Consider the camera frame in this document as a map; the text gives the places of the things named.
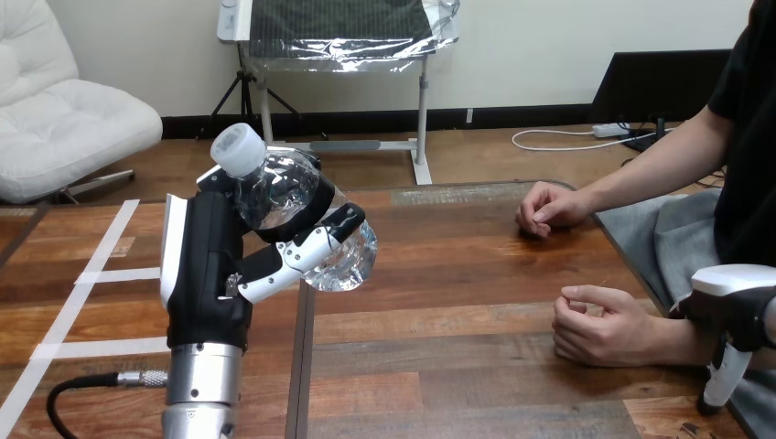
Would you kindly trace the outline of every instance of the white leather chair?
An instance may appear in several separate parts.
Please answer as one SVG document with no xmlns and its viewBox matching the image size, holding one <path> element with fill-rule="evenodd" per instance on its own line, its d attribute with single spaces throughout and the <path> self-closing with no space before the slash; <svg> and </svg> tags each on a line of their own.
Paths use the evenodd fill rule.
<svg viewBox="0 0 776 439">
<path fill-rule="evenodd" d="M 162 123 L 131 95 L 78 79 L 45 0 L 0 0 L 0 199 L 76 195 L 134 173 L 69 187 L 156 144 Z"/>
</svg>

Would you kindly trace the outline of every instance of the plastic water bottle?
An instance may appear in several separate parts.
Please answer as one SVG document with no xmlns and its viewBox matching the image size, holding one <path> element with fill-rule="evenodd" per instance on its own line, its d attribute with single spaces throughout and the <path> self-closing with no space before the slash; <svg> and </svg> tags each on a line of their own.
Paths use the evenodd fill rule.
<svg viewBox="0 0 776 439">
<path fill-rule="evenodd" d="M 247 123 L 237 123 L 221 133 L 213 142 L 210 156 L 236 180 L 237 208 L 255 230 L 272 229 L 291 220 L 310 203 L 321 179 L 318 170 L 299 152 L 268 152 L 264 140 Z M 323 218 L 347 202 L 335 188 Z M 377 238 L 364 221 L 304 278 L 319 291 L 349 291 L 369 277 L 376 256 Z"/>
</svg>

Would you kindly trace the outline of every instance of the white wall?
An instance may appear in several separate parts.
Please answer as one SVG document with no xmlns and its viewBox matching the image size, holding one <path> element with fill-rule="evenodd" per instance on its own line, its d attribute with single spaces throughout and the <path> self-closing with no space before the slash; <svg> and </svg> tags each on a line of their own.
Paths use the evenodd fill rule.
<svg viewBox="0 0 776 439">
<path fill-rule="evenodd" d="M 163 116 L 210 113 L 234 78 L 234 47 L 215 36 L 219 0 L 48 2 L 83 79 L 128 91 Z M 460 41 L 429 61 L 429 104 L 591 102 L 615 51 L 731 48 L 750 5 L 751 0 L 462 0 Z M 277 72 L 270 87 L 302 112 L 417 105 L 417 69 Z M 234 97 L 224 112 L 239 112 Z"/>
</svg>

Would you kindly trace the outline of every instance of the power strip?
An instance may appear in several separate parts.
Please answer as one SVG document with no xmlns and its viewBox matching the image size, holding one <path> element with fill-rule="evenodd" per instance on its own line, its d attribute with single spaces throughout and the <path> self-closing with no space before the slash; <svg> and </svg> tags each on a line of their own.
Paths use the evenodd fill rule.
<svg viewBox="0 0 776 439">
<path fill-rule="evenodd" d="M 593 125 L 593 134 L 599 139 L 628 135 L 630 133 L 631 126 L 627 123 L 604 123 L 603 125 Z"/>
</svg>

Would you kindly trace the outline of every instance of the bottle cap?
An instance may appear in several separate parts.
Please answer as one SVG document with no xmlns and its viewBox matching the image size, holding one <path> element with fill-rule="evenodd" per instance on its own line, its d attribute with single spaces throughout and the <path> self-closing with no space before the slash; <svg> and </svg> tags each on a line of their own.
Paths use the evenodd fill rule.
<svg viewBox="0 0 776 439">
<path fill-rule="evenodd" d="M 266 144 L 251 125 L 236 123 L 216 137 L 210 157 L 230 176 L 242 178 L 264 162 Z"/>
</svg>

